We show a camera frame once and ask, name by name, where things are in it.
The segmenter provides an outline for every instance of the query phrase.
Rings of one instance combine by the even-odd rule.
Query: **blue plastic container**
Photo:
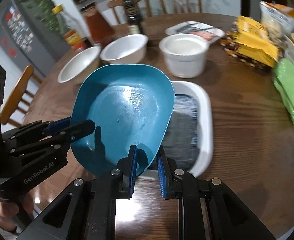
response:
[[[77,161],[100,176],[138,146],[137,176],[154,160],[175,105],[169,78],[144,64],[107,65],[82,84],[71,125],[90,119],[93,134],[71,144]]]

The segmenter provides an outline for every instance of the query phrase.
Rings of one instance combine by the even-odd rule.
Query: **hanging plant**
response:
[[[34,15],[36,19],[45,23],[46,28],[50,31],[53,31],[60,35],[59,24],[57,17],[52,13],[52,9],[55,7],[55,4],[52,0],[18,0],[24,2],[26,8],[33,8],[37,6],[39,12]]]

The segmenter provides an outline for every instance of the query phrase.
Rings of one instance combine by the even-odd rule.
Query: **gray refrigerator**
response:
[[[35,74],[44,78],[71,48],[62,36],[48,30],[36,14],[37,7],[28,8],[12,0],[1,20],[0,46],[21,70],[32,65]]]

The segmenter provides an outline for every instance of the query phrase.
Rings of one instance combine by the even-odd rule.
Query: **metal screw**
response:
[[[74,180],[74,185],[75,185],[75,186],[80,186],[81,184],[83,184],[83,182],[84,182],[84,181],[83,181],[82,179],[75,179],[75,180]]]
[[[214,185],[220,185],[222,181],[221,181],[220,179],[213,178],[213,179],[211,180],[211,182],[212,182]]]
[[[176,175],[183,175],[184,174],[184,171],[182,169],[176,169],[174,172]]]
[[[110,171],[110,174],[111,175],[118,175],[118,174],[120,174],[120,170],[119,169],[112,169],[111,171]]]

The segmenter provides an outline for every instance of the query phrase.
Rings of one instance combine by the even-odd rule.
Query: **white tray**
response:
[[[199,155],[194,166],[189,170],[195,177],[201,175],[209,166],[213,157],[213,122],[210,99],[206,91],[191,82],[173,81],[175,94],[188,95],[198,102],[198,149]],[[157,171],[146,170],[140,178],[156,179]]]
[[[200,22],[183,22],[183,23],[177,24],[175,26],[172,26],[172,27],[166,29],[165,33],[167,35],[174,35],[174,34],[176,34],[177,29],[183,27],[187,23],[191,24],[191,25],[195,25],[194,27],[197,27],[197,28],[200,28],[200,29],[206,29],[206,28],[213,27],[211,25],[208,25],[208,24],[205,24],[205,23],[200,23]],[[211,41],[209,41],[210,44],[213,44],[214,42],[218,41],[220,38],[225,36],[225,32],[222,31],[221,29],[218,29],[218,28],[207,30],[207,32],[210,32],[210,33],[213,33],[213,34],[217,35],[217,37],[215,37]]]

